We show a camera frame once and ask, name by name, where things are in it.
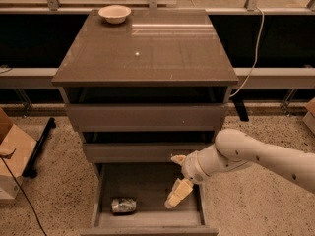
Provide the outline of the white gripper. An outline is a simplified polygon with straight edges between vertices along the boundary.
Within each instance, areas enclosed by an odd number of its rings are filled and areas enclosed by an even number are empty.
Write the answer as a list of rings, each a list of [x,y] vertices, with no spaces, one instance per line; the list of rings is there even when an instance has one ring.
[[[175,208],[193,191],[194,184],[200,185],[209,177],[206,165],[209,157],[203,151],[196,150],[187,156],[175,155],[171,161],[181,165],[181,172],[185,178],[176,179],[174,182],[164,203],[166,208]]]

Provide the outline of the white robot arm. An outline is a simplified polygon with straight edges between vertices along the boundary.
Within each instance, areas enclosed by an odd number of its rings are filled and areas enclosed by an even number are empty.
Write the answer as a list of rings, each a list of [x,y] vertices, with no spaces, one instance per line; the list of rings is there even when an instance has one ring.
[[[176,179],[166,201],[166,208],[177,207],[193,191],[215,173],[259,164],[295,185],[315,193],[315,154],[260,142],[235,130],[223,129],[215,142],[188,155],[175,155],[171,160],[181,167],[183,179]]]

